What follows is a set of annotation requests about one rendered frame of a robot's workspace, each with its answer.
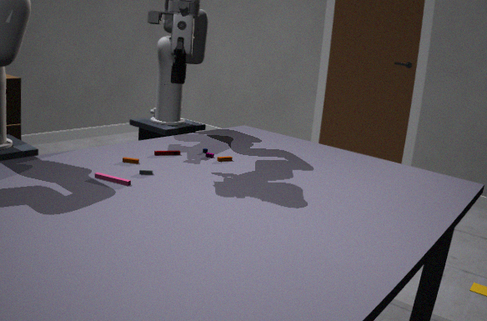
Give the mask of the pink rod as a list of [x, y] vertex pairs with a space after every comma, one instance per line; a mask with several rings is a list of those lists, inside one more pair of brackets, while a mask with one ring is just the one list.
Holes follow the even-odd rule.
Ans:
[[114, 176], [103, 174], [103, 173], [95, 173], [95, 178], [99, 178], [99, 179], [106, 180], [106, 181], [113, 182], [113, 183], [119, 183], [119, 184], [126, 185], [126, 186], [131, 185], [131, 180], [127, 180], [124, 178], [118, 178], [118, 177], [114, 177]]

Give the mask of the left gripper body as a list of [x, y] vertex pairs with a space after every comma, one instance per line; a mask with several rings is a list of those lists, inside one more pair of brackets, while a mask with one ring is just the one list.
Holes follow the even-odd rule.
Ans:
[[168, 15], [173, 15], [172, 20], [172, 32], [171, 32], [171, 55], [173, 56], [173, 50], [176, 48], [178, 38], [184, 38], [183, 40], [183, 51], [184, 49], [188, 57], [192, 57], [193, 51], [193, 33], [194, 33], [194, 16], [199, 17], [199, 14], [194, 13], [168, 13]]

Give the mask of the orange rod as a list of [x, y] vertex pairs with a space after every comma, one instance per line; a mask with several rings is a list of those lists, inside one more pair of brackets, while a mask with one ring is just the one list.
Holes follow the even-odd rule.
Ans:
[[232, 161], [232, 157], [218, 157], [217, 161], [223, 162], [223, 161]]
[[139, 159], [136, 159], [136, 158], [123, 158], [123, 162], [124, 163], [136, 163], [136, 164], [138, 164], [139, 163]]

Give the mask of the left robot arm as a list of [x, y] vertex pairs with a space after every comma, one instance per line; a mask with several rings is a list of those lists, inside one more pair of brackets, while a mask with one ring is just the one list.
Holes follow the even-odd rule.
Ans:
[[[200, 0], [165, 0], [164, 12], [148, 12], [148, 23], [161, 24], [166, 32], [172, 32], [172, 16], [168, 13], [194, 13], [194, 39], [192, 57], [186, 54], [186, 63], [200, 64], [204, 60], [208, 35], [208, 14], [200, 9]], [[162, 13], [165, 13], [164, 15]], [[171, 56], [171, 36], [160, 38], [158, 51], [158, 82], [156, 111], [151, 118], [152, 123], [161, 125], [182, 125], [185, 120], [181, 118], [183, 84], [171, 83], [171, 69], [173, 56]]]

